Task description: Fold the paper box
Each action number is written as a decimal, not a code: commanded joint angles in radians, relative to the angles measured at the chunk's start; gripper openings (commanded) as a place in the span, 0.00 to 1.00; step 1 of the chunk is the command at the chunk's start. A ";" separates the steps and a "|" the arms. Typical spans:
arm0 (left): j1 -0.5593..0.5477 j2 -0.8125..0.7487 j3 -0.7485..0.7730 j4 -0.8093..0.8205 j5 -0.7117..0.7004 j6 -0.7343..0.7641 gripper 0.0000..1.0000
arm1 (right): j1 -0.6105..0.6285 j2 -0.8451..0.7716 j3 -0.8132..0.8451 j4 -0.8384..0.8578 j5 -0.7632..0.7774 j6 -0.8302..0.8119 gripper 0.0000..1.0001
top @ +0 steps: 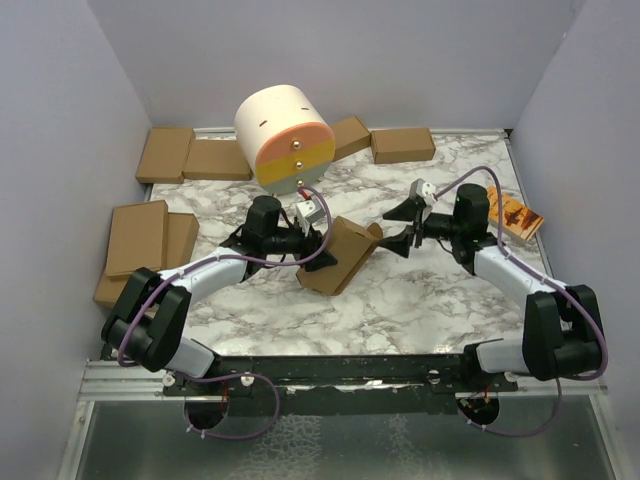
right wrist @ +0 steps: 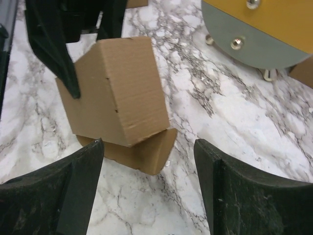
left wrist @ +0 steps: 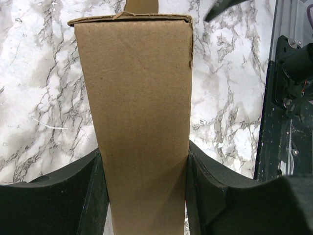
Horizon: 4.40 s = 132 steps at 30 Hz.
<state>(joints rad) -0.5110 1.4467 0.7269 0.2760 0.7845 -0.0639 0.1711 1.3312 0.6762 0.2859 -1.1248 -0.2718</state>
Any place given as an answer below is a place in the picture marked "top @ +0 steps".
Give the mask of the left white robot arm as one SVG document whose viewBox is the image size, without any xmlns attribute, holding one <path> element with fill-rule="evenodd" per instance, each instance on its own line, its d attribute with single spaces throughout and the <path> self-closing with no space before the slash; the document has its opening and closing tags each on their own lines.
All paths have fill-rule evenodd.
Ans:
<svg viewBox="0 0 640 480">
<path fill-rule="evenodd" d="M 221 380 L 215 352 L 184 335 L 190 307 L 262 269 L 295 266 L 314 272 L 337 263 L 328 251 L 331 233 L 313 226 L 330 219 L 326 200 L 311 187 L 299 192 L 303 199 L 295 204 L 293 219 L 277 198 L 261 195 L 244 222 L 204 258 L 160 272 L 135 270 L 101 331 L 118 363 L 173 371 L 195 392 L 214 392 Z"/>
</svg>

